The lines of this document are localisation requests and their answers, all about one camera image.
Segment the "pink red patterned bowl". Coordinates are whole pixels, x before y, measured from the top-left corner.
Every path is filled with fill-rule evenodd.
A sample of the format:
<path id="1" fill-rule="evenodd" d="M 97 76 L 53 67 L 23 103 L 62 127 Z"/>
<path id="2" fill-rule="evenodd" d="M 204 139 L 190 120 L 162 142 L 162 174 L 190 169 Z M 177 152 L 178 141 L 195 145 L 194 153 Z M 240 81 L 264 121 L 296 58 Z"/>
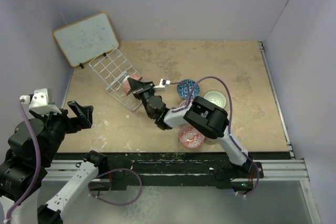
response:
<path id="1" fill-rule="evenodd" d="M 128 78 L 141 81 L 143 77 L 140 76 L 139 74 L 133 74 L 131 76 L 127 76 L 123 80 L 123 89 L 124 89 L 124 93 L 126 94 L 126 96 L 128 96 L 131 93 L 131 86 L 130 86 L 130 83 L 128 81 Z"/>

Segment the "dark blue triangle bowl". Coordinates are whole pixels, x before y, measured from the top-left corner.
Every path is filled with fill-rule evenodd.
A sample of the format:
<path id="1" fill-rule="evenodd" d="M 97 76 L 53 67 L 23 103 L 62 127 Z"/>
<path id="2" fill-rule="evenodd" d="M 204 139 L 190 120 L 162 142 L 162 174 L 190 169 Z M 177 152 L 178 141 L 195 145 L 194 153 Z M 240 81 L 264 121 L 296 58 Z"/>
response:
<path id="1" fill-rule="evenodd" d="M 196 84 L 196 81 L 192 79 L 184 79 L 182 80 L 176 87 L 177 93 L 182 99 L 187 99 L 189 97 L 189 94 L 191 90 L 194 88 Z M 200 94 L 200 87 L 196 86 L 195 89 L 192 92 L 191 98 L 195 98 Z"/>

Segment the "brown white patterned bowl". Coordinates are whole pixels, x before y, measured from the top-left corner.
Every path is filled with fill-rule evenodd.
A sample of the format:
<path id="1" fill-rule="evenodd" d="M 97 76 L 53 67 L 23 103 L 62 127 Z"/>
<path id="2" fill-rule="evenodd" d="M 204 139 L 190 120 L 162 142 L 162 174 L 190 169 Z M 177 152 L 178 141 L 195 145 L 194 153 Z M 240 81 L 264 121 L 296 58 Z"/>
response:
<path id="1" fill-rule="evenodd" d="M 186 105 L 188 104 L 188 100 L 183 100 L 180 104 L 179 104 L 179 108 L 184 108 Z"/>

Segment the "red white patterned bowl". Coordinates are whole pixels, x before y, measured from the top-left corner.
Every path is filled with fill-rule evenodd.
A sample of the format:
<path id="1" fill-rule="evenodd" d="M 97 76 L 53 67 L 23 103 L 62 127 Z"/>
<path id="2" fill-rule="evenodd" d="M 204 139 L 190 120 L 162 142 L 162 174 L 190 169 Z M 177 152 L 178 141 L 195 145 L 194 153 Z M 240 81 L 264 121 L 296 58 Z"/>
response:
<path id="1" fill-rule="evenodd" d="M 205 141 L 205 136 L 191 124 L 184 124 L 178 133 L 180 143 L 190 149 L 199 148 Z"/>

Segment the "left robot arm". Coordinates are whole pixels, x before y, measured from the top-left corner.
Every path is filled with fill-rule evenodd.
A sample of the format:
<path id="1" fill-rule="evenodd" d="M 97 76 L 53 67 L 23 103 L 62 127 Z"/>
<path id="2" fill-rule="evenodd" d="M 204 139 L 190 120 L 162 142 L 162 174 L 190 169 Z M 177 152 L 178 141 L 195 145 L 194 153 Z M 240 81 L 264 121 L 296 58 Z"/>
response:
<path id="1" fill-rule="evenodd" d="M 48 115 L 30 110 L 33 118 L 29 119 L 23 101 L 19 102 L 24 120 L 8 139 L 10 148 L 1 164 L 4 223 L 63 223 L 68 207 L 84 188 L 93 179 L 107 174 L 107 156 L 90 151 L 64 187 L 45 204 L 37 205 L 46 169 L 51 166 L 65 136 L 92 127 L 93 106 L 80 106 L 76 101 L 68 102 L 68 106 L 75 117 L 69 118 L 64 109 Z"/>

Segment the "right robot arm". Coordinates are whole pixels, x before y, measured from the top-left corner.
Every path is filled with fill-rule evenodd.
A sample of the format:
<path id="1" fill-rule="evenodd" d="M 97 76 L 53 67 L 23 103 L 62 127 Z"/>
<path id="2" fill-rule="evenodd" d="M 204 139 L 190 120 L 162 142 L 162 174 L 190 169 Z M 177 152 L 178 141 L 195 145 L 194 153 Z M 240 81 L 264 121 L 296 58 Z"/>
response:
<path id="1" fill-rule="evenodd" d="M 217 140 L 233 164 L 234 173 L 238 177 L 246 177 L 251 173 L 252 167 L 258 169 L 257 164 L 248 151 L 240 144 L 231 131 L 232 115 L 223 108 L 196 96 L 192 102 L 183 108 L 169 109 L 160 95 L 155 92 L 165 89 L 172 82 L 161 79 L 156 86 L 153 82 L 143 82 L 128 77 L 130 92 L 141 100 L 146 114 L 155 121 L 158 128 L 170 130 L 176 126 L 189 123 L 205 137 Z"/>

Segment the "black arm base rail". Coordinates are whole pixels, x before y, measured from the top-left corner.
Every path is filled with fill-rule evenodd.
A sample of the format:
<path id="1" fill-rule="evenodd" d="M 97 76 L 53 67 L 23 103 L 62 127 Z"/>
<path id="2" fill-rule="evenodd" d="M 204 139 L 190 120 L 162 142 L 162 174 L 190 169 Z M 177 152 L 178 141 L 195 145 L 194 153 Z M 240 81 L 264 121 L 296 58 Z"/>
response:
<path id="1" fill-rule="evenodd" d="M 251 178 L 265 178 L 266 165 L 291 160 L 288 152 L 254 152 L 260 172 L 255 166 L 241 169 L 229 162 L 224 152 L 204 153 L 106 153 L 108 169 L 120 169 L 111 176 L 101 178 L 102 183 L 112 181 L 113 190 L 125 190 L 127 186 L 194 186 L 230 189 L 238 187 L 238 181 L 247 182 L 251 189 Z"/>

